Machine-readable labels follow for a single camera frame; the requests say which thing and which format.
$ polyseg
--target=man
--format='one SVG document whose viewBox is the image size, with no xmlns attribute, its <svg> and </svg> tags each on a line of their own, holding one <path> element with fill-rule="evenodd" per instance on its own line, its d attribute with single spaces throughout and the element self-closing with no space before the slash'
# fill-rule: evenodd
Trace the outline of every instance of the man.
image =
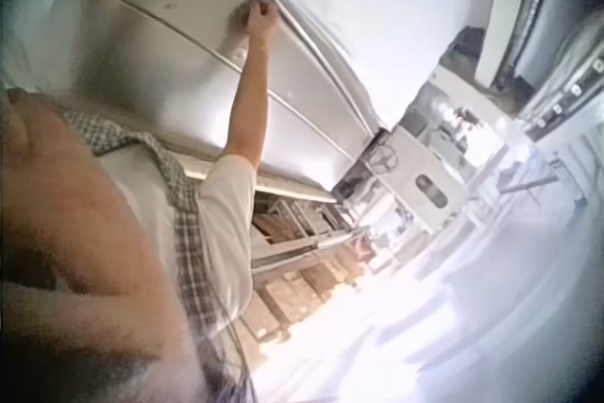
<svg viewBox="0 0 604 403">
<path fill-rule="evenodd" d="M 15 400 L 251 397 L 216 334 L 251 295 L 249 224 L 278 13 L 269 0 L 248 8 L 226 147 L 199 191 L 148 134 L 42 94 L 3 96 L 3 375 Z M 10 52 L 4 70 L 3 81 L 19 79 Z"/>
</svg>

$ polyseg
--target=plaid shirt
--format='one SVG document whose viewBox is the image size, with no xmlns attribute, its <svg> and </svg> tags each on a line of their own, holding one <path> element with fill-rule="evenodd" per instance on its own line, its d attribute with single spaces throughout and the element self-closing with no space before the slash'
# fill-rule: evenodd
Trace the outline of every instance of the plaid shirt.
<svg viewBox="0 0 604 403">
<path fill-rule="evenodd" d="M 232 370 L 227 371 L 224 354 L 219 354 L 222 353 L 222 348 L 218 340 L 221 336 L 216 334 L 217 319 L 224 310 L 213 292 L 207 274 L 196 184 L 151 134 L 129 131 L 97 115 L 62 109 L 67 122 L 84 138 L 97 157 L 132 144 L 143 144 L 152 152 L 168 188 L 168 202 L 175 209 L 177 291 L 189 319 L 197 356 L 212 396 L 211 401 L 248 401 L 251 386 L 246 370 L 243 373 L 245 376 L 238 381 L 233 379 Z M 237 343 L 236 334 L 230 333 L 231 340 Z M 241 349 L 237 345 L 236 349 L 241 357 Z"/>
</svg>

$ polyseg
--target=sleeve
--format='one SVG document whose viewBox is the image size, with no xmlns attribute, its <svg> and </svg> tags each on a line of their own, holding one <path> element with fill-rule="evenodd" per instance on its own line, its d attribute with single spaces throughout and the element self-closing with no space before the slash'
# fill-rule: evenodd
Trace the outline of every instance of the sleeve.
<svg viewBox="0 0 604 403">
<path fill-rule="evenodd" d="M 256 169 L 241 156 L 218 159 L 199 191 L 199 222 L 213 285 L 229 319 L 252 295 L 250 226 Z"/>
</svg>

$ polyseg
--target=metal cabinet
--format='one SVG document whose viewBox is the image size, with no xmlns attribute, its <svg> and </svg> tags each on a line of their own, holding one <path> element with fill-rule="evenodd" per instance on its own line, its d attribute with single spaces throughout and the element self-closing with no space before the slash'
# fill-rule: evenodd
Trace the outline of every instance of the metal cabinet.
<svg viewBox="0 0 604 403">
<path fill-rule="evenodd" d="M 48 92 L 215 156 L 245 55 L 227 23 L 243 1 L 56 0 L 32 66 Z M 286 22 L 269 88 L 263 169 L 330 190 L 373 131 Z"/>
</svg>

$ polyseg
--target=white t-shirt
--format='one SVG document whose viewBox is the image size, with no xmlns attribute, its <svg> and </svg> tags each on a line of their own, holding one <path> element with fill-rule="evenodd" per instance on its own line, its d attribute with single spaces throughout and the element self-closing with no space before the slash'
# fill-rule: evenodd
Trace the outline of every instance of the white t-shirt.
<svg viewBox="0 0 604 403">
<path fill-rule="evenodd" d="M 143 227 L 168 278 L 176 284 L 174 209 L 151 152 L 131 145 L 100 158 Z M 252 294 L 250 226 L 256 169 L 241 156 L 217 160 L 199 191 L 199 223 L 213 286 L 230 319 Z"/>
</svg>

